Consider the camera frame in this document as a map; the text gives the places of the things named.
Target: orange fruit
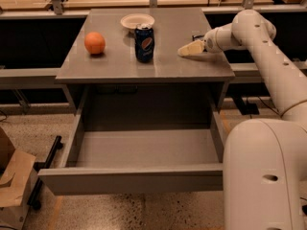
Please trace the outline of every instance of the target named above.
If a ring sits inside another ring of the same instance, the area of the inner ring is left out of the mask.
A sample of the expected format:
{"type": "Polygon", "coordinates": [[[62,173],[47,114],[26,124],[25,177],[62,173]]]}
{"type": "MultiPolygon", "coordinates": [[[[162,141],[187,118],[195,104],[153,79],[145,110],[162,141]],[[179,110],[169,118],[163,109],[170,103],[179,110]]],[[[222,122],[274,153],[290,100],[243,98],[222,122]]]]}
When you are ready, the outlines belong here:
{"type": "Polygon", "coordinates": [[[98,55],[104,51],[106,41],[100,33],[91,32],[85,36],[84,46],[89,54],[98,55]]]}

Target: black metal bar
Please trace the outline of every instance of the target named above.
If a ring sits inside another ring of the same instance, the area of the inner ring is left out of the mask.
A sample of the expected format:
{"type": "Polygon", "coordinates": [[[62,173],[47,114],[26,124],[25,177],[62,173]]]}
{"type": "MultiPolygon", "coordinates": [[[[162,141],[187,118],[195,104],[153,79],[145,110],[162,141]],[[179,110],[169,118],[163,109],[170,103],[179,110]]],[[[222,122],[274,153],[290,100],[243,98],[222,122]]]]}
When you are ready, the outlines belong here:
{"type": "MultiPolygon", "coordinates": [[[[61,140],[61,136],[57,136],[55,141],[54,141],[53,146],[51,147],[51,149],[49,151],[48,157],[47,157],[46,162],[44,163],[44,166],[43,166],[42,169],[50,168],[50,165],[51,165],[51,163],[52,163],[52,161],[53,161],[53,159],[56,155],[57,150],[62,148],[62,143],[60,142],[60,140],[61,140]]],[[[35,184],[34,189],[31,192],[31,195],[29,197],[28,205],[35,207],[35,205],[37,203],[36,198],[37,198],[37,196],[40,192],[41,186],[42,186],[42,181],[40,179],[38,179],[36,184],[35,184]]]]}

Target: can label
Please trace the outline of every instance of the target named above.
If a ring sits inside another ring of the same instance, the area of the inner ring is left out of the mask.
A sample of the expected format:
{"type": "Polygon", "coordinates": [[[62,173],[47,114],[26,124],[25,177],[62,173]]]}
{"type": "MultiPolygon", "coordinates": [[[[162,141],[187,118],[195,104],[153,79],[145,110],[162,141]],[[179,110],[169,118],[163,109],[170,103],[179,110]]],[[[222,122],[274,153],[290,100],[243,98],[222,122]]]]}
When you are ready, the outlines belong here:
{"type": "Polygon", "coordinates": [[[154,29],[150,24],[138,24],[134,30],[135,56],[141,62],[154,57],[154,29]]]}

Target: gray tabletop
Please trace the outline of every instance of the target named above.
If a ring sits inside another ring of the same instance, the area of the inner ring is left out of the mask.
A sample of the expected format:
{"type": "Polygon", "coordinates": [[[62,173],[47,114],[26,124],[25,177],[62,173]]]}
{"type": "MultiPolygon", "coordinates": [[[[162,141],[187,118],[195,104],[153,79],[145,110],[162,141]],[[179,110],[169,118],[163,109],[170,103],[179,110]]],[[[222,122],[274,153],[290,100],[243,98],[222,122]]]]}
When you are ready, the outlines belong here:
{"type": "Polygon", "coordinates": [[[204,35],[210,26],[200,8],[142,8],[92,10],[59,70],[59,83],[147,83],[230,81],[234,74],[223,53],[180,57],[177,49],[204,35]],[[155,48],[153,61],[135,57],[134,37],[123,28],[122,17],[131,13],[150,14],[155,48]],[[105,51],[91,56],[84,36],[92,31],[106,39],[105,51]]]}

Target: can top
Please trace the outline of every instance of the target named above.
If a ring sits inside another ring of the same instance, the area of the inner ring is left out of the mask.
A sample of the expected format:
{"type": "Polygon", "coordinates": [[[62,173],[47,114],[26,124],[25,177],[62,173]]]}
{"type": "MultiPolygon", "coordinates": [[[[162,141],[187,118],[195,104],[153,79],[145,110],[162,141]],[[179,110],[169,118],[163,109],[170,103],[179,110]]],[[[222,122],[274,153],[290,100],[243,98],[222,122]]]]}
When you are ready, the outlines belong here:
{"type": "Polygon", "coordinates": [[[137,24],[136,29],[138,29],[138,30],[148,30],[148,29],[151,29],[152,26],[153,26],[152,24],[146,24],[146,23],[137,24]]]}

